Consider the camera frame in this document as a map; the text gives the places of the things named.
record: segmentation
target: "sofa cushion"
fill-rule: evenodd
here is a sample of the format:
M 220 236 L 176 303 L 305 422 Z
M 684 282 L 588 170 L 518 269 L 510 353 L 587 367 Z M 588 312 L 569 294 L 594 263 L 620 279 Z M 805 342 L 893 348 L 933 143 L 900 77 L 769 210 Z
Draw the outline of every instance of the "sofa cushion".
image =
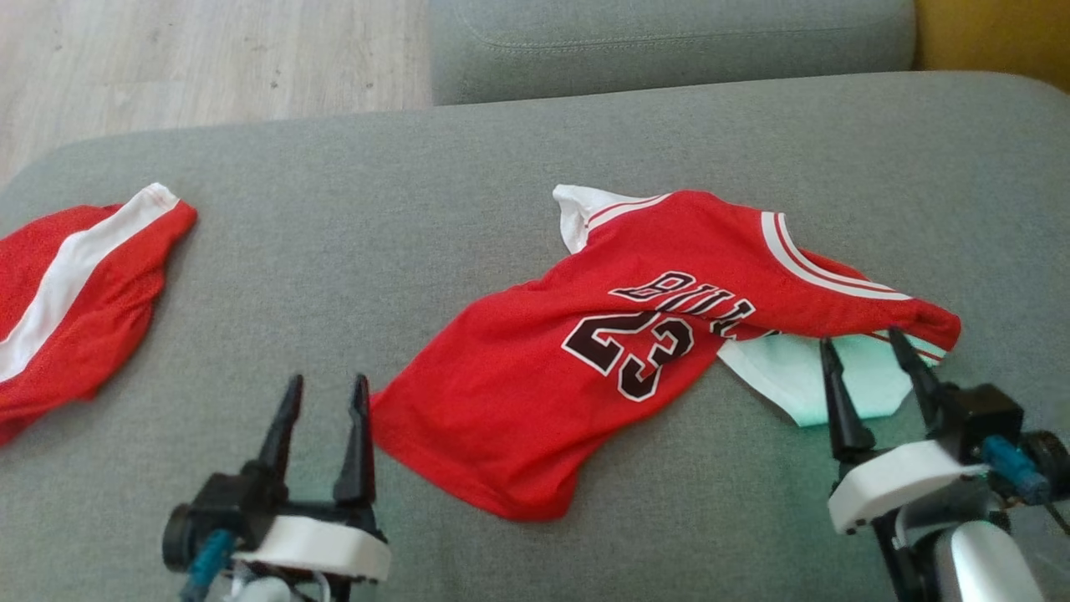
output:
M 437 104 L 910 67 L 911 0 L 431 0 Z
M 171 507 L 256 453 L 293 372 L 306 391 L 289 481 L 295 497 L 327 498 L 354 374 L 382 387 L 471 300 L 565 257 L 557 182 L 635 196 L 705 188 L 784 211 L 799 245 L 962 318 L 943 377 L 994 382 L 1025 406 L 1028 428 L 1070 436 L 1067 156 L 1066 95 L 949 73 L 62 149 L 0 195 L 0 235 L 72 204 L 121 202 L 154 180 L 200 218 L 172 252 L 126 367 L 94 402 L 0 448 L 0 598 L 173 598 L 182 580 L 158 554 Z M 882 445 L 922 435 L 913 403 L 871 427 Z M 793 426 L 722 366 L 596 453 L 557 522 L 502 521 L 377 459 L 394 552 L 381 601 L 893 600 L 870 534 L 832 532 L 825 430 Z M 1013 516 L 1051 600 L 1067 600 L 1065 542 L 1034 513 Z

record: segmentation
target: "red basketball jersey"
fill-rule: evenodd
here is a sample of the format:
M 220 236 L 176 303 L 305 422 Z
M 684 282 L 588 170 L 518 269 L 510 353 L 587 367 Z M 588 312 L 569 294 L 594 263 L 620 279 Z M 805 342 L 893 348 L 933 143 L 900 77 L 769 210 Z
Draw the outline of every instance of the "red basketball jersey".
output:
M 149 328 L 171 245 L 197 212 L 160 184 L 74 206 L 0 240 L 0 445 L 89 400 Z
M 825 420 L 815 338 L 847 338 L 849 374 L 888 362 L 858 391 L 863 416 L 910 387 L 881 331 L 902 328 L 932 362 L 958 340 L 954 315 L 796 247 L 782 214 L 694 190 L 554 197 L 572 254 L 476 300 L 372 401 L 387 453 L 506 519 L 563 515 L 582 462 L 719 352 L 806 425 Z

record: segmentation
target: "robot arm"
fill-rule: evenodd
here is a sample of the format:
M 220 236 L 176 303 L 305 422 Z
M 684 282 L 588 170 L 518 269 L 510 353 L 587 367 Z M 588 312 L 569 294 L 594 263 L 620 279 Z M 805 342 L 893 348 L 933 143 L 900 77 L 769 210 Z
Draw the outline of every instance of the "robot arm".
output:
M 1042 602 L 1007 532 L 1006 511 L 1044 505 L 1060 519 L 1051 503 L 1070 498 L 1066 448 L 1051 433 L 1023 433 L 1021 406 L 992 385 L 941 383 L 902 333 L 891 328 L 889 339 L 911 376 L 927 438 L 885 450 L 874 449 L 836 350 L 822 341 L 829 437 L 840 462 L 828 499 L 834 528 L 873 528 L 901 602 Z
M 377 584 L 389 573 L 391 552 L 376 526 L 368 381 L 358 375 L 352 421 L 332 503 L 289 499 L 290 438 L 301 413 L 304 381 L 290 380 L 260 454 L 239 475 L 212 475 L 190 504 L 174 508 L 164 531 L 164 564 L 188 573 L 182 602 L 202 602 L 218 574 L 231 580 L 231 602 L 348 602 L 353 583 Z

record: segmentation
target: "wooden floor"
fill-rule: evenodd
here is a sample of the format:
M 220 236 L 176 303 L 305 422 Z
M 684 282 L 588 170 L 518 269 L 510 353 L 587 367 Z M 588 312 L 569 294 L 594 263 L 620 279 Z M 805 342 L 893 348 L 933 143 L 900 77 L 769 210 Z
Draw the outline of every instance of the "wooden floor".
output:
M 107 134 L 430 105 L 427 0 L 0 0 L 0 188 Z

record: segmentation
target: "blue cable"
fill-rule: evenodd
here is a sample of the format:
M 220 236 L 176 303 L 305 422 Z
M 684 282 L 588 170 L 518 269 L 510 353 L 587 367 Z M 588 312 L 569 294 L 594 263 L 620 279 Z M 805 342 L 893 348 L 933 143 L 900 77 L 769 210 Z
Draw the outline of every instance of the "blue cable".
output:
M 219 571 L 230 562 L 230 555 L 234 553 L 234 534 L 216 529 L 208 537 L 208 541 L 201 546 L 197 558 L 189 567 L 189 578 L 179 593 L 182 602 L 204 602 L 208 598 L 208 590 L 212 586 Z
M 981 460 L 997 475 L 1014 485 L 1014 491 L 1030 506 L 1046 504 L 1052 497 L 1052 484 L 1037 472 L 1037 465 L 1022 450 L 1000 437 L 985 437 L 981 444 Z

